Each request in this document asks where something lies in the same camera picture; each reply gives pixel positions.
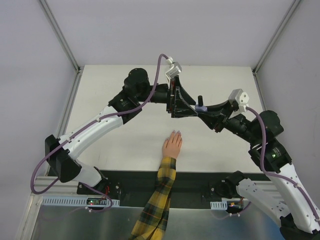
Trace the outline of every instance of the white table surface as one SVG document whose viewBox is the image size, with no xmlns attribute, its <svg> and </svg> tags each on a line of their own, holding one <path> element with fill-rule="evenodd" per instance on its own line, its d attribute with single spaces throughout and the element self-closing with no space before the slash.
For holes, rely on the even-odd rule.
<svg viewBox="0 0 320 240">
<path fill-rule="evenodd" d="M 86 65 L 67 126 L 67 133 L 93 118 L 117 95 L 133 68 L 144 68 L 153 84 L 153 65 Z M 165 83 L 166 65 L 161 67 L 159 83 Z M 262 106 L 249 67 L 182 66 L 180 82 L 197 101 L 219 104 L 234 89 L 243 89 L 250 97 L 249 106 L 261 112 Z M 245 113 L 249 120 L 254 116 Z M 165 104 L 148 103 L 127 124 L 107 133 L 78 158 L 102 170 L 156 171 L 161 161 L 162 144 L 172 130 L 182 132 L 183 146 L 177 160 L 179 172 L 259 173 L 248 154 L 249 144 L 224 129 L 210 130 L 199 118 L 174 119 Z"/>
</svg>

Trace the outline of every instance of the white wall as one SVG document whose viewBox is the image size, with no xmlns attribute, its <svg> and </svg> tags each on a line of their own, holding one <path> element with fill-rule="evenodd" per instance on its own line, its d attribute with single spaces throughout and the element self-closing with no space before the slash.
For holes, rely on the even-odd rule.
<svg viewBox="0 0 320 240">
<path fill-rule="evenodd" d="M 279 139 L 320 205 L 320 1 L 306 0 L 258 72 L 268 109 L 279 114 Z"/>
<path fill-rule="evenodd" d="M 75 73 L 36 0 L 0 1 L 0 33 L 0 239 L 12 240 Z"/>
<path fill-rule="evenodd" d="M 81 66 L 254 67 L 293 0 L 48 0 Z"/>
</svg>

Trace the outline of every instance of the metal frame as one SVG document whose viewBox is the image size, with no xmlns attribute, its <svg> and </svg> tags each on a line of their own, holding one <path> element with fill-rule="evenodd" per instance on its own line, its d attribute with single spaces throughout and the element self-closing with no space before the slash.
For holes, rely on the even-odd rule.
<svg viewBox="0 0 320 240">
<path fill-rule="evenodd" d="M 269 43 L 267 44 L 265 50 L 263 51 L 263 54 L 261 55 L 258 63 L 256 64 L 256 67 L 253 69 L 253 73 L 256 74 L 261 69 L 262 65 L 264 64 L 266 58 L 268 57 L 271 50 L 276 45 L 279 37 L 282 35 L 283 31 L 285 30 L 286 26 L 288 25 L 289 21 L 297 11 L 299 5 L 303 2 L 303 0 L 294 0 L 285 13 L 283 19 L 281 20 L 279 26 L 275 30 L 273 36 L 271 37 Z"/>
<path fill-rule="evenodd" d="M 75 59 L 75 56 L 73 55 L 73 53 L 67 43 L 67 40 L 65 39 L 65 36 L 63 35 L 63 33 L 58 25 L 58 22 L 57 22 L 55 16 L 53 15 L 47 1 L 46 0 L 38 0 L 38 2 L 44 12 L 44 15 L 47 17 L 47 20 L 50 23 L 52 30 L 54 31 L 56 38 L 58 39 L 66 56 L 70 60 L 74 70 L 78 73 L 80 70 L 80 66 L 78 65 L 77 60 Z"/>
<path fill-rule="evenodd" d="M 46 0 L 37 0 L 40 7 L 42 8 L 45 16 L 47 17 L 47 20 L 49 24 L 52 27 L 53 32 L 55 33 L 58 41 L 60 42 L 60 45 L 62 49 L 64 50 L 66 56 L 68 57 L 69 61 L 71 62 L 75 72 L 76 76 L 73 80 L 72 88 L 70 90 L 67 103 L 64 107 L 64 112 L 62 119 L 59 123 L 58 130 L 56 132 L 57 136 L 61 136 L 65 133 L 68 125 L 68 121 L 70 118 L 70 114 L 72 111 L 72 107 L 76 98 L 77 90 L 80 84 L 81 76 L 82 76 L 82 71 L 83 67 L 80 67 L 67 43 L 67 40 L 65 39 L 57 20 L 55 19 L 48 3 Z M 258 94 L 261 100 L 261 105 L 264 110 L 267 109 L 265 100 L 261 91 L 261 88 L 259 86 L 259 77 L 257 75 L 258 71 L 261 69 L 262 65 L 264 64 L 266 58 L 268 57 L 269 53 L 271 50 L 274 48 L 275 44 L 277 43 L 278 39 L 281 37 L 282 32 L 284 31 L 285 27 L 287 26 L 288 22 L 290 19 L 293 17 L 294 13 L 297 11 L 299 5 L 301 4 L 303 0 L 294 0 L 289 7 L 288 11 L 286 12 L 285 16 L 283 17 L 281 23 L 277 27 L 275 33 L 271 37 L 268 45 L 266 46 L 265 50 L 263 51 L 263 54 L 261 55 L 259 61 L 256 64 L 256 67 L 253 69 L 253 77 L 254 81 L 256 83 L 256 88 L 258 90 Z M 50 182 L 52 182 L 54 177 L 50 176 L 39 176 L 37 177 L 35 181 L 35 186 L 36 188 L 43 188 L 44 186 L 47 186 Z M 279 201 L 282 200 L 281 195 L 279 194 L 278 190 L 276 187 L 273 185 L 271 182 L 257 182 L 261 184 L 262 188 L 264 191 L 268 192 L 269 194 L 278 199 Z M 70 197 L 83 197 L 83 195 L 77 195 L 77 182 L 68 182 L 66 183 L 60 183 L 57 182 L 48 192 L 43 194 L 44 196 L 70 196 Z M 36 220 L 38 217 L 39 209 L 42 203 L 43 197 L 42 195 L 34 195 L 31 194 L 28 204 L 27 204 L 27 209 L 25 210 L 24 216 L 22 218 L 21 224 L 19 226 L 16 238 L 17 240 L 29 240 L 31 239 Z"/>
</svg>

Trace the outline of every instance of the silver metal surface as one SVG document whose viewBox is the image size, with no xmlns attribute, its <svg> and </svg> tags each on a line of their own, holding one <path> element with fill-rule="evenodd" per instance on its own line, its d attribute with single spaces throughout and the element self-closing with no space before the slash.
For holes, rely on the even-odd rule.
<svg viewBox="0 0 320 240">
<path fill-rule="evenodd" d="M 39 209 L 41 207 L 42 196 L 36 195 L 29 198 L 22 223 L 19 226 L 16 240 L 30 240 L 35 229 Z"/>
<path fill-rule="evenodd" d="M 254 82 L 255 82 L 255 85 L 256 85 L 256 89 L 258 91 L 258 95 L 259 95 L 259 99 L 260 99 L 260 102 L 261 102 L 262 109 L 263 109 L 263 111 L 266 111 L 268 109 L 267 109 L 267 105 L 266 105 L 266 101 L 265 101 L 264 95 L 262 93 L 262 90 L 261 90 L 261 87 L 260 87 L 260 84 L 259 84 L 258 73 L 257 72 L 252 72 L 252 74 L 253 74 Z"/>
<path fill-rule="evenodd" d="M 75 59 L 75 56 L 73 55 L 73 53 L 71 52 L 71 49 L 57 23 L 57 20 L 55 19 L 55 16 L 53 15 L 48 3 L 46 0 L 38 0 L 42 10 L 44 11 L 45 16 L 47 17 L 58 41 L 61 44 L 61 47 L 63 48 L 66 56 L 68 57 L 68 59 L 70 60 L 74 70 L 78 73 L 79 72 L 79 65 Z"/>
<path fill-rule="evenodd" d="M 32 240 L 125 240 L 142 208 L 116 207 L 103 213 L 75 207 L 41 206 Z M 163 240 L 283 240 L 279 228 L 254 205 L 240 217 L 223 211 L 170 209 Z M 57 220 L 45 221 L 45 218 Z"/>
<path fill-rule="evenodd" d="M 253 69 L 254 73 L 259 72 L 262 64 L 265 62 L 268 54 L 270 53 L 270 51 L 273 49 L 273 47 L 275 46 L 275 43 L 277 42 L 277 40 L 279 39 L 281 33 L 283 32 L 283 30 L 285 29 L 285 27 L 287 26 L 288 22 L 290 21 L 290 19 L 292 18 L 292 16 L 294 15 L 294 13 L 296 12 L 296 10 L 298 9 L 298 6 L 302 3 L 303 0 L 294 0 L 291 4 L 291 6 L 289 7 L 288 11 L 285 13 L 283 19 L 281 20 L 279 26 L 277 27 L 277 29 L 275 30 L 271 40 L 269 41 L 269 43 L 267 44 L 262 56 L 260 57 L 256 67 Z"/>
</svg>

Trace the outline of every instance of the yellow plaid sleeve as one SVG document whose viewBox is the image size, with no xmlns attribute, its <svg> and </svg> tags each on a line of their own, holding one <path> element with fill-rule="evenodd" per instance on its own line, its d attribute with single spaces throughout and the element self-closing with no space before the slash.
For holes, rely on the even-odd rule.
<svg viewBox="0 0 320 240">
<path fill-rule="evenodd" d="M 136 221 L 129 240 L 161 240 L 170 208 L 170 193 L 176 179 L 176 159 L 164 157 L 155 182 L 155 191 Z"/>
</svg>

